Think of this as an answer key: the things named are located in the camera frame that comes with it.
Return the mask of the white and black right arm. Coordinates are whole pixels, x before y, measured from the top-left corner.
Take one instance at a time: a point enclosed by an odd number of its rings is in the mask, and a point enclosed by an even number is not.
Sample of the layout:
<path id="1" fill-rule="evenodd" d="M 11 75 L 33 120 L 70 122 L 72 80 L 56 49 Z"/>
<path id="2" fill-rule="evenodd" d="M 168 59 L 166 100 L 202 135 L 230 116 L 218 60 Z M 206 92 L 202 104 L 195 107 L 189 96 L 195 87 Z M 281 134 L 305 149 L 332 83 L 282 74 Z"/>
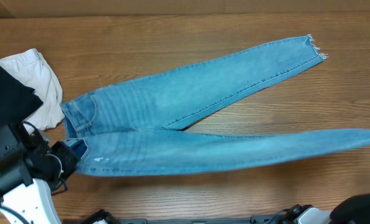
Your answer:
<path id="1" fill-rule="evenodd" d="M 295 205 L 284 209 L 267 223 L 293 224 L 370 224 L 370 194 L 355 195 L 333 210 L 320 210 L 312 205 Z"/>

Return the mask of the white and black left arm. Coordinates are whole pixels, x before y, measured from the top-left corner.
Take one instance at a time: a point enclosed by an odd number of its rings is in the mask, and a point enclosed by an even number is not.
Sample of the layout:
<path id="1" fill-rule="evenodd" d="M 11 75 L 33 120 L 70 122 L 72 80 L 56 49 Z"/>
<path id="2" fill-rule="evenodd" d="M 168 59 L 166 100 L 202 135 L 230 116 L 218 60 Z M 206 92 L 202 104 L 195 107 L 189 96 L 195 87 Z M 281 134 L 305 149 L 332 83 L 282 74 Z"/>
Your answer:
<path id="1" fill-rule="evenodd" d="M 67 188 L 79 157 L 61 141 L 49 141 L 27 121 L 0 127 L 0 212 L 11 224 L 60 224 L 52 197 Z"/>

